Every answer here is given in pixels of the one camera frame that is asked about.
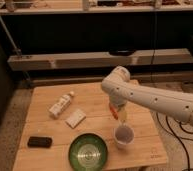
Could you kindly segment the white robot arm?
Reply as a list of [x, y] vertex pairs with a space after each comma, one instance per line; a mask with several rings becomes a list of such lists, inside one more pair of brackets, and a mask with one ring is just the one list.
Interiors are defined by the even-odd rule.
[[193, 94], [146, 87], [130, 83], [130, 73], [122, 66], [114, 68], [101, 82], [112, 106], [121, 109], [133, 102], [166, 114], [193, 126]]

